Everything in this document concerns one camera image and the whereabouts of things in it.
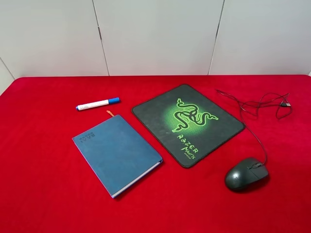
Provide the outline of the blue and white marker pen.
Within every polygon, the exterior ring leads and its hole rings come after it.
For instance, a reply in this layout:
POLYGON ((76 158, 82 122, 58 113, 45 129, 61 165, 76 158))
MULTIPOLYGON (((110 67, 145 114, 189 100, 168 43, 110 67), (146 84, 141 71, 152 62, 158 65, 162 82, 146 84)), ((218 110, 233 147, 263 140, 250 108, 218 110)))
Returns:
POLYGON ((96 102, 92 102, 92 103, 77 105, 76 110, 82 111, 82 110, 101 107, 101 106, 105 106, 105 105, 115 104, 115 103, 119 103, 119 102, 120 102, 120 98, 112 98, 112 99, 107 99, 107 100, 101 100, 101 101, 96 101, 96 102))

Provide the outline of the black wired computer mouse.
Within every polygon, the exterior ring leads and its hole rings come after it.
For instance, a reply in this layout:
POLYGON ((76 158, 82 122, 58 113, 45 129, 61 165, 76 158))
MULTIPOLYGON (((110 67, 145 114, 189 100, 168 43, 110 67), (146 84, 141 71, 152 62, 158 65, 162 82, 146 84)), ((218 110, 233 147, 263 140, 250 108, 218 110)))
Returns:
POLYGON ((225 176, 225 185, 231 191, 245 190, 267 178, 266 166, 255 158, 246 158, 231 168, 225 176))

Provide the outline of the black green Razer mouse pad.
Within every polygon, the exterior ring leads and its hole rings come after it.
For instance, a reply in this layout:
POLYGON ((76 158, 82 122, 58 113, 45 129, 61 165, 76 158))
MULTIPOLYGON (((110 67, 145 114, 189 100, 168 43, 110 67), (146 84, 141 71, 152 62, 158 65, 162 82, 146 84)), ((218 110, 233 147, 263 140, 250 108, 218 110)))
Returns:
POLYGON ((245 128, 188 84, 133 107, 132 113, 184 168, 194 166, 245 128))

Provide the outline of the blue hardcover notebook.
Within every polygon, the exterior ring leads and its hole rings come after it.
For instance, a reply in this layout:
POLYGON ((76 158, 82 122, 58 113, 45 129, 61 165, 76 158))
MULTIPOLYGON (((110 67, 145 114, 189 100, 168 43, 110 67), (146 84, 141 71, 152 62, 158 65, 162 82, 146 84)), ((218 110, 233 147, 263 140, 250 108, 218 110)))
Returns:
POLYGON ((120 115, 73 137, 73 142, 112 198, 158 167, 160 154, 120 115))

